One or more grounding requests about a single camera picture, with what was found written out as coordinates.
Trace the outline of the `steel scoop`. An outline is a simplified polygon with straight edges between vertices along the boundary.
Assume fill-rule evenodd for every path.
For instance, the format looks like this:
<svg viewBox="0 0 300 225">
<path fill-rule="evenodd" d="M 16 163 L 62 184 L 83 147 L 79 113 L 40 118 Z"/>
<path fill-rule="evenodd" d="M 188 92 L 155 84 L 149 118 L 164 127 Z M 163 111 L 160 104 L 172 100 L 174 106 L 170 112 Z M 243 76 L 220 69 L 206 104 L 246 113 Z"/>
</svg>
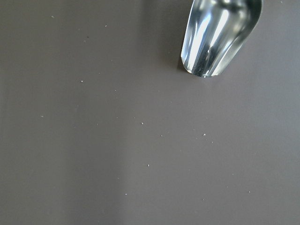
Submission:
<svg viewBox="0 0 300 225">
<path fill-rule="evenodd" d="M 204 78 L 222 74 L 262 10 L 261 0 L 194 0 L 180 54 L 185 70 Z"/>
</svg>

